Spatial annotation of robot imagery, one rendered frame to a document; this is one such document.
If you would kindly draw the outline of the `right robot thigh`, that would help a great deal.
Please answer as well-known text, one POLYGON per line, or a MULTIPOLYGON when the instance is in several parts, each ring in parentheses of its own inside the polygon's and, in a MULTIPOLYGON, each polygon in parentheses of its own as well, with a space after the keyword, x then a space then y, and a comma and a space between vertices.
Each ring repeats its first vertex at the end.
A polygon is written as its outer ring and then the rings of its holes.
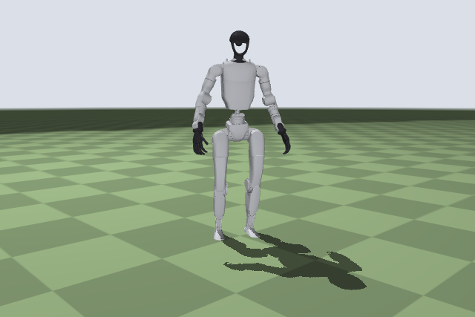
POLYGON ((227 195, 228 186, 226 183, 227 159, 229 156, 229 135, 228 129, 216 131, 212 136, 213 161, 214 161, 214 187, 217 192, 222 191, 227 195))

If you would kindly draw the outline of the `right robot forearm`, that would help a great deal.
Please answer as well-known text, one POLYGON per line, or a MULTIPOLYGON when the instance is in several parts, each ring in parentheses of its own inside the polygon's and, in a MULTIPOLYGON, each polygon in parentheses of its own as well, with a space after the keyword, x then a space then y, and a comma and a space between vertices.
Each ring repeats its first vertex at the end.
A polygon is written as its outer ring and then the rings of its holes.
POLYGON ((198 128, 199 122, 202 122, 202 124, 204 122, 206 104, 202 103, 202 99, 203 99, 203 92, 200 92, 195 104, 194 122, 192 124, 193 129, 198 128))

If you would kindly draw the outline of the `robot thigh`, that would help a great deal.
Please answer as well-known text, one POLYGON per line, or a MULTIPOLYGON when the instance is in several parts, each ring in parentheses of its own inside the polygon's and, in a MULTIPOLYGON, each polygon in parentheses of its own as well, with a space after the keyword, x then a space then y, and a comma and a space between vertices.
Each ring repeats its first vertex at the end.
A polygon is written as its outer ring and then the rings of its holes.
POLYGON ((227 195, 228 186, 226 183, 227 159, 229 156, 229 135, 228 129, 216 131, 212 136, 213 161, 214 161, 214 187, 217 192, 222 191, 227 195))
POLYGON ((252 192, 261 184, 264 162, 264 135, 256 128, 249 128, 249 178, 244 182, 246 190, 252 192))

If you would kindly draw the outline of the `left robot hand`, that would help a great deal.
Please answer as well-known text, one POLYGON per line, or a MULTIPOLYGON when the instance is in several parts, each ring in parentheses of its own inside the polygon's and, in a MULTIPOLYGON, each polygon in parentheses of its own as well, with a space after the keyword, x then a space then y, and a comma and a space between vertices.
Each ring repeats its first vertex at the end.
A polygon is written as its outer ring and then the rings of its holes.
POLYGON ((283 154, 287 154, 290 150, 290 143, 289 143, 289 138, 286 134, 286 129, 284 128, 282 123, 278 123, 277 127, 279 129, 278 134, 282 136, 282 140, 286 147, 286 151, 283 154))

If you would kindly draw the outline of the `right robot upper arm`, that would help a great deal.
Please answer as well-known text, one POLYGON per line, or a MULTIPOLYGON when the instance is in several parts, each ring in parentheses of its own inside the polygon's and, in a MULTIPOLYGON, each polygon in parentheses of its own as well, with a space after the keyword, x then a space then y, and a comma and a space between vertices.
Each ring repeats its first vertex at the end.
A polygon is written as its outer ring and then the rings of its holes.
POLYGON ((208 70, 206 78, 204 79, 201 92, 203 92, 202 103, 205 103, 206 105, 208 105, 212 100, 212 97, 209 95, 209 93, 214 87, 214 84, 216 82, 216 76, 222 74, 223 65, 224 64, 216 64, 211 66, 208 70))

